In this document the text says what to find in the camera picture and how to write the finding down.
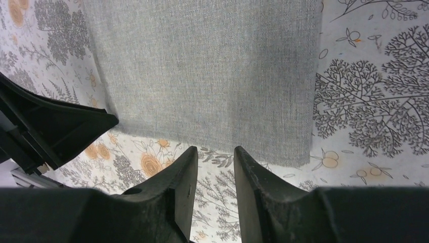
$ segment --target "tree print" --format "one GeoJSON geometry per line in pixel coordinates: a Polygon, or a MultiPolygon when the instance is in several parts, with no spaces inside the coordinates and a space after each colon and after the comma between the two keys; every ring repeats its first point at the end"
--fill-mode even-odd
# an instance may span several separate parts
{"type": "Polygon", "coordinates": [[[131,161],[124,155],[117,155],[115,160],[113,160],[113,166],[118,174],[118,178],[125,185],[126,189],[146,180],[142,171],[134,170],[131,167],[131,161]]]}
{"type": "Polygon", "coordinates": [[[318,135],[351,128],[350,144],[368,157],[394,157],[408,144],[416,155],[429,152],[429,25],[412,27],[385,48],[393,60],[382,74],[368,61],[334,59],[316,75],[314,121],[318,135]]]}
{"type": "Polygon", "coordinates": [[[48,48],[56,61],[66,65],[68,54],[83,59],[85,48],[91,50],[81,10],[70,14],[62,0],[39,0],[34,2],[34,13],[39,30],[48,32],[48,48]]]}
{"type": "Polygon", "coordinates": [[[9,76],[9,79],[19,85],[20,87],[37,94],[37,90],[34,87],[33,80],[31,80],[28,72],[21,68],[16,68],[14,73],[9,76]]]}
{"type": "MultiPolygon", "coordinates": [[[[206,208],[209,204],[215,206],[218,211],[216,222],[219,230],[216,235],[223,241],[237,240],[240,237],[240,222],[238,221],[237,193],[235,191],[234,172],[221,171],[216,175],[216,183],[212,183],[209,177],[197,181],[195,201],[200,208],[206,208]]],[[[202,221],[201,216],[194,221],[202,221]]]]}
{"type": "Polygon", "coordinates": [[[12,52],[4,52],[0,50],[0,67],[3,72],[10,72],[11,68],[15,66],[15,63],[18,61],[18,57],[12,52]]]}

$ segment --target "orange flower print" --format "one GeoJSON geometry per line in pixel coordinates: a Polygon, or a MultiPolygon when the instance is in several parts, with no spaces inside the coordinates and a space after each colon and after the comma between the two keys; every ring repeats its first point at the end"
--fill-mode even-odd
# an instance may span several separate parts
{"type": "Polygon", "coordinates": [[[143,171],[148,177],[152,177],[162,170],[162,166],[159,161],[155,157],[148,154],[143,155],[141,165],[143,171]]]}
{"type": "Polygon", "coordinates": [[[14,43],[14,45],[18,45],[18,38],[16,37],[16,35],[12,35],[12,41],[13,41],[13,43],[14,43]]]}
{"type": "Polygon", "coordinates": [[[381,175],[385,174],[386,176],[393,179],[392,175],[387,172],[387,170],[391,170],[391,168],[379,167],[376,164],[368,162],[371,166],[370,168],[360,169],[356,171],[356,174],[351,175],[351,178],[361,178],[365,185],[367,184],[367,180],[374,180],[376,178],[380,178],[381,175]]]}
{"type": "Polygon", "coordinates": [[[116,138],[116,136],[115,136],[115,135],[113,135],[113,134],[111,134],[111,133],[108,133],[108,134],[107,134],[107,136],[109,136],[109,138],[110,138],[110,142],[111,142],[112,144],[116,144],[116,143],[118,143],[118,139],[116,138]]]}
{"type": "Polygon", "coordinates": [[[365,183],[366,185],[366,179],[365,177],[368,175],[368,173],[366,173],[366,171],[364,170],[357,170],[356,174],[351,175],[351,178],[361,178],[361,180],[363,181],[363,183],[365,183]]]}
{"type": "Polygon", "coordinates": [[[29,0],[18,0],[19,7],[22,9],[28,9],[30,7],[30,1],[29,0]]]}
{"type": "Polygon", "coordinates": [[[200,239],[204,239],[207,237],[207,234],[204,233],[204,231],[197,231],[198,236],[200,237],[200,239]]]}
{"type": "Polygon", "coordinates": [[[168,148],[170,147],[170,142],[168,142],[165,139],[159,139],[158,142],[156,142],[157,144],[159,144],[159,146],[161,146],[161,148],[168,148]]]}
{"type": "Polygon", "coordinates": [[[88,70],[87,68],[86,70],[87,70],[88,77],[86,77],[85,79],[91,81],[91,86],[95,91],[95,86],[97,86],[97,83],[95,82],[95,76],[93,75],[93,70],[92,69],[88,70]]]}
{"type": "Polygon", "coordinates": [[[9,0],[8,6],[12,22],[14,22],[16,26],[21,27],[24,24],[24,15],[22,15],[21,8],[15,0],[9,0]]]}
{"type": "Polygon", "coordinates": [[[85,149],[85,154],[90,159],[96,159],[97,158],[97,149],[95,148],[95,145],[92,143],[88,148],[85,149]]]}
{"type": "Polygon", "coordinates": [[[387,176],[389,176],[390,178],[393,179],[393,177],[391,176],[391,174],[389,174],[387,172],[387,170],[391,170],[391,168],[387,168],[387,167],[379,167],[376,164],[373,164],[371,162],[368,162],[368,164],[370,166],[372,166],[372,168],[369,170],[369,173],[373,176],[381,176],[382,174],[385,174],[387,176]]]}
{"type": "Polygon", "coordinates": [[[109,149],[104,144],[97,145],[97,153],[105,160],[110,159],[109,149]]]}
{"type": "Polygon", "coordinates": [[[175,159],[167,159],[166,161],[165,161],[165,163],[164,164],[162,164],[162,168],[163,169],[165,169],[165,168],[167,168],[167,167],[169,167],[171,164],[173,164],[174,163],[174,161],[175,161],[175,159]]]}
{"type": "Polygon", "coordinates": [[[322,158],[316,156],[311,157],[320,160],[320,163],[318,163],[311,171],[315,171],[322,166],[330,169],[336,168],[338,166],[339,156],[335,151],[325,152],[322,149],[322,158]]]}
{"type": "Polygon", "coordinates": [[[98,107],[97,107],[97,100],[96,100],[96,99],[92,98],[92,99],[90,100],[90,102],[91,102],[91,104],[92,104],[92,106],[93,106],[94,108],[98,108],[98,107]]]}

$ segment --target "leaf print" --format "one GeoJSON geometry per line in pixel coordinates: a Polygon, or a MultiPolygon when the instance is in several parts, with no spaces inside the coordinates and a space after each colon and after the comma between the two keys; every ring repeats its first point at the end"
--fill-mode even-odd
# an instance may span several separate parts
{"type": "Polygon", "coordinates": [[[353,47],[356,47],[356,44],[351,40],[349,40],[349,44],[352,45],[353,47]]]}
{"type": "Polygon", "coordinates": [[[81,10],[70,14],[62,0],[39,0],[34,2],[34,13],[39,30],[48,32],[48,48],[56,61],[66,65],[68,54],[83,60],[85,49],[91,50],[81,10]]]}
{"type": "Polygon", "coordinates": [[[382,170],[381,172],[393,179],[393,177],[387,171],[382,170]]]}
{"type": "Polygon", "coordinates": [[[342,42],[342,41],[347,40],[348,38],[349,38],[348,36],[346,36],[346,37],[341,37],[341,38],[337,39],[337,40],[336,40],[336,42],[342,42]]]}
{"type": "Polygon", "coordinates": [[[134,143],[134,146],[140,150],[140,152],[145,153],[146,152],[146,143],[144,143],[143,141],[136,141],[136,140],[132,140],[134,143]]]}
{"type": "Polygon", "coordinates": [[[283,178],[291,178],[291,177],[294,177],[294,176],[295,176],[295,174],[286,174],[286,175],[283,176],[283,178]]]}
{"type": "Polygon", "coordinates": [[[321,158],[321,157],[317,157],[317,156],[310,156],[311,158],[315,158],[315,159],[318,159],[318,160],[323,160],[323,158],[321,158]]]}
{"type": "Polygon", "coordinates": [[[326,55],[328,55],[328,52],[329,52],[328,49],[323,49],[319,54],[319,59],[325,58],[326,55]]]}
{"type": "Polygon", "coordinates": [[[322,167],[322,165],[323,165],[322,162],[318,163],[311,171],[317,170],[318,168],[322,167]]]}
{"type": "Polygon", "coordinates": [[[151,146],[146,147],[146,152],[148,155],[150,155],[152,157],[156,157],[155,150],[153,150],[153,148],[151,146]]]}
{"type": "Polygon", "coordinates": [[[380,37],[381,37],[381,34],[375,34],[375,35],[368,36],[368,39],[375,40],[375,39],[378,39],[380,37]]]}
{"type": "Polygon", "coordinates": [[[381,17],[385,19],[387,18],[388,14],[389,14],[389,11],[387,8],[385,8],[381,14],[381,17]]]}
{"type": "Polygon", "coordinates": [[[414,184],[415,184],[416,186],[426,186],[422,181],[420,181],[419,183],[415,183],[415,182],[414,182],[414,184]]]}
{"type": "Polygon", "coordinates": [[[164,152],[161,150],[158,152],[158,154],[156,155],[156,158],[158,159],[158,161],[163,164],[164,163],[164,152]]]}

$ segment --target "printed fabric backdrop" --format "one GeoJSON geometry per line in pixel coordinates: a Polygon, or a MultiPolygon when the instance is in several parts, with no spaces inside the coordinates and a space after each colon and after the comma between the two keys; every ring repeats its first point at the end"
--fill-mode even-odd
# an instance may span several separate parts
{"type": "MultiPolygon", "coordinates": [[[[325,0],[321,11],[311,159],[300,168],[260,163],[305,190],[429,185],[429,0],[325,0]]],[[[12,81],[106,107],[81,0],[0,0],[0,25],[0,71],[12,81]]],[[[120,194],[188,146],[111,131],[45,175],[120,194]]],[[[240,242],[232,151],[198,151],[191,239],[240,242]]]]}

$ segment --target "fern print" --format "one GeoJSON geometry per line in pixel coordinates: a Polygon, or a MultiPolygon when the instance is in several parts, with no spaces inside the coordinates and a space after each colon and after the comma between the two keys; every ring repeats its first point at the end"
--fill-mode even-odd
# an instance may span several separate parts
{"type": "Polygon", "coordinates": [[[367,157],[394,157],[407,144],[429,152],[429,25],[412,27],[385,48],[393,60],[382,73],[368,61],[334,59],[316,75],[314,121],[318,135],[350,128],[350,144],[367,157]]]}
{"type": "Polygon", "coordinates": [[[48,87],[46,87],[45,84],[42,84],[43,89],[45,90],[45,92],[42,92],[42,94],[44,96],[49,97],[49,98],[54,99],[54,100],[60,100],[60,101],[68,102],[68,103],[79,104],[79,100],[77,98],[76,91],[74,90],[74,87],[72,87],[72,90],[70,90],[68,88],[66,82],[64,81],[64,79],[61,78],[61,80],[63,81],[64,87],[65,87],[64,91],[63,91],[63,88],[61,88],[58,84],[49,80],[49,82],[55,88],[56,92],[48,89],[48,87]]]}

